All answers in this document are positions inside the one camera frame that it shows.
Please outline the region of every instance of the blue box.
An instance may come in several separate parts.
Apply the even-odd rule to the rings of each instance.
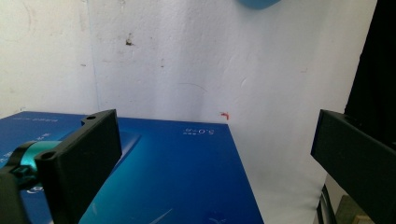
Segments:
[[[84,117],[0,119],[0,167],[24,142],[62,141]],[[80,223],[263,223],[228,125],[119,118],[119,128],[123,157]],[[51,223],[40,186],[21,196],[34,224]]]

